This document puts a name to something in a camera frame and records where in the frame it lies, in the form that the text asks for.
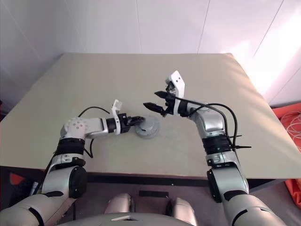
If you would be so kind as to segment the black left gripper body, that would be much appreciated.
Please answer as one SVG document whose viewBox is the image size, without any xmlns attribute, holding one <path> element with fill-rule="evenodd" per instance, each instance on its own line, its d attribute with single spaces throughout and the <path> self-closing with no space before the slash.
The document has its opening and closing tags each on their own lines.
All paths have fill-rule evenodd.
<svg viewBox="0 0 301 226">
<path fill-rule="evenodd" d="M 120 114 L 118 114 L 118 118 L 119 118 L 119 122 L 120 122 L 120 133 L 121 134 L 127 133 L 131 128 L 130 123 L 131 123 L 132 117 L 127 116 L 126 113 L 120 113 Z"/>
</svg>

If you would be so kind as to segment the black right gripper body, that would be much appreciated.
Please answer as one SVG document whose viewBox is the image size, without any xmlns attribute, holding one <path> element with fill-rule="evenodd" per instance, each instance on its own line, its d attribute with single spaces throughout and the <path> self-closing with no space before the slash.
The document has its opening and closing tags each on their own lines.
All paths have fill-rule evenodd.
<svg viewBox="0 0 301 226">
<path fill-rule="evenodd" d="M 167 108 L 164 110 L 163 116 L 167 116 L 168 114 L 173 115 L 175 101 L 176 101 L 175 95 L 165 92 L 164 99 L 165 99 L 165 105 Z"/>
</svg>

